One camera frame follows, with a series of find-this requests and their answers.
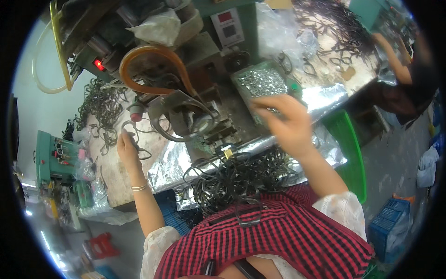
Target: black rubber strap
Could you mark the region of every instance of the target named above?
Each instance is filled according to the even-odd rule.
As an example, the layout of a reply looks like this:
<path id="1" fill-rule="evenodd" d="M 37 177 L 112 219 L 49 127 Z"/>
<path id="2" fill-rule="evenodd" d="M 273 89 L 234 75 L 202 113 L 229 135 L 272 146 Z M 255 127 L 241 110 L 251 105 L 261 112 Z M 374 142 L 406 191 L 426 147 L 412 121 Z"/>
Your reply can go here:
<path id="1" fill-rule="evenodd" d="M 215 276 L 216 267 L 217 262 L 214 259 L 208 259 L 204 265 L 204 270 L 202 273 L 207 276 Z"/>
<path id="2" fill-rule="evenodd" d="M 245 258 L 235 261 L 234 265 L 247 279 L 266 279 L 255 267 L 253 267 Z"/>

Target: tangled black cord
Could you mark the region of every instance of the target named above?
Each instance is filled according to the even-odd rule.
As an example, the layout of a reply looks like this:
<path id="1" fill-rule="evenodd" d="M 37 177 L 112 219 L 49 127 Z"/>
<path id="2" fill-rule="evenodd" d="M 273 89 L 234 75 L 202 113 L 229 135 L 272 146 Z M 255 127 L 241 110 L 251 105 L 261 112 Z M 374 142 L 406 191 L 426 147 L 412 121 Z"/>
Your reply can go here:
<path id="1" fill-rule="evenodd" d="M 79 119 L 77 120 L 77 130 L 80 131 L 87 126 L 88 115 L 94 115 L 98 124 L 91 124 L 94 138 L 104 140 L 104 145 L 100 152 L 102 155 L 108 153 L 111 146 L 118 142 L 118 133 L 114 125 L 124 110 L 119 103 L 120 100 L 128 102 L 125 92 L 126 88 L 114 87 L 101 90 L 105 82 L 100 79 L 91 79 L 90 84 L 84 87 L 84 103 L 79 108 Z"/>
<path id="2" fill-rule="evenodd" d="M 62 131 L 62 139 L 73 142 L 73 132 L 74 132 L 74 125 L 78 121 L 78 116 L 75 114 L 74 119 L 68 119 L 66 122 L 65 131 Z"/>
<path id="3" fill-rule="evenodd" d="M 159 122 L 161 123 L 161 121 L 168 121 L 169 126 L 167 127 L 167 130 L 165 130 L 165 131 L 166 132 L 170 132 L 172 130 L 172 125 L 171 125 L 170 121 L 167 118 L 162 118 L 162 119 L 159 120 Z M 154 129 L 154 127 L 152 126 L 151 122 L 150 122 L 150 127 L 152 128 L 152 130 L 150 130 L 150 131 L 143 131 L 143 130 L 138 129 L 136 127 L 136 122 L 133 122 L 132 120 L 125 121 L 122 124 L 121 129 L 124 129 L 124 127 L 127 126 L 128 124 L 131 124 L 133 129 L 135 130 L 135 133 L 130 132 L 129 135 L 133 139 L 133 144 L 134 144 L 136 150 L 138 151 L 138 153 L 140 153 L 140 152 L 147 153 L 146 157 L 142 157 L 142 158 L 139 157 L 139 159 L 140 160 L 150 159 L 152 157 L 152 153 L 150 153 L 147 149 L 140 148 L 139 145 L 138 145 L 138 143 L 139 143 L 139 133 L 157 133 L 157 134 L 159 134 L 159 132 Z"/>
<path id="4" fill-rule="evenodd" d="M 198 209 L 190 209 L 190 210 L 175 210 L 173 214 L 180 219 L 182 219 L 186 226 L 189 229 L 193 229 L 196 225 L 198 225 L 201 221 L 203 221 L 203 214 Z"/>
<path id="5" fill-rule="evenodd" d="M 341 58 L 361 57 L 367 64 L 366 59 L 375 51 L 372 36 L 344 4 L 334 0 L 293 0 L 293 4 L 302 26 L 312 28 L 315 34 L 330 32 L 336 37 L 336 45 L 331 50 L 318 51 L 321 61 L 325 62 L 321 56 L 337 52 Z M 327 19 L 318 20 L 317 15 Z M 350 56 L 344 57 L 344 52 L 350 53 Z"/>
<path id="6" fill-rule="evenodd" d="M 219 167 L 209 160 L 197 160 L 183 175 L 198 175 L 187 182 L 194 189 L 195 201 L 204 216 L 225 210 L 235 201 L 243 201 L 260 193 L 281 192 L 292 170 L 287 167 L 286 153 L 273 147 L 261 154 L 236 153 Z M 217 171 L 208 174 L 200 167 L 210 163 Z"/>

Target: pink object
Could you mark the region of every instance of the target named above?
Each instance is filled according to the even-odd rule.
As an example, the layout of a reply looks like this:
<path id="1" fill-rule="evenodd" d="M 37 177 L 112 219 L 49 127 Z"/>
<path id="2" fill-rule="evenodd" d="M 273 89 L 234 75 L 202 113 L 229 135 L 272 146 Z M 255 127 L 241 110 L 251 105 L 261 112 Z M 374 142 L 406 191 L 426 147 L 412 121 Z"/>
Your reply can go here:
<path id="1" fill-rule="evenodd" d="M 142 120 L 142 113 L 132 113 L 132 115 L 130 116 L 130 119 L 133 122 L 139 122 Z"/>
<path id="2" fill-rule="evenodd" d="M 86 153 L 86 151 L 84 149 L 79 149 L 78 158 L 81 160 L 84 159 L 85 153 Z"/>

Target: red plastic stool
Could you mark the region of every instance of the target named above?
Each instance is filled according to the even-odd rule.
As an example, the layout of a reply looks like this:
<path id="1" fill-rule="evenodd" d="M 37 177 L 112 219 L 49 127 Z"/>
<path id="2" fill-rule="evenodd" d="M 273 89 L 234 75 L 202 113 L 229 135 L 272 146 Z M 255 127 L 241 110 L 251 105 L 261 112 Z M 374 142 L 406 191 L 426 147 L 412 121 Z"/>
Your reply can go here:
<path id="1" fill-rule="evenodd" d="M 97 259 L 114 257 L 121 254 L 121 251 L 115 249 L 110 243 L 111 237 L 112 235 L 110 233 L 103 233 L 88 241 Z"/>

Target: red indicator light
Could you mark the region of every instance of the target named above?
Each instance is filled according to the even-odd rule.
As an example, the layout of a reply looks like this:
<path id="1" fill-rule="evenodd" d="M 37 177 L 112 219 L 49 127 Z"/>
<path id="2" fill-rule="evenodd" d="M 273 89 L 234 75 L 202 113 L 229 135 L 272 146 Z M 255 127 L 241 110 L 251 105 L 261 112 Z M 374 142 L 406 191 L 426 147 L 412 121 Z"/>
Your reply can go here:
<path id="1" fill-rule="evenodd" d="M 98 59 L 95 59 L 93 64 L 99 69 L 99 71 L 103 71 L 105 68 L 102 66 L 102 62 L 100 62 Z"/>
<path id="2" fill-rule="evenodd" d="M 222 13 L 221 15 L 219 15 L 220 23 L 228 21 L 230 19 L 232 19 L 231 12 L 225 12 L 225 13 Z"/>

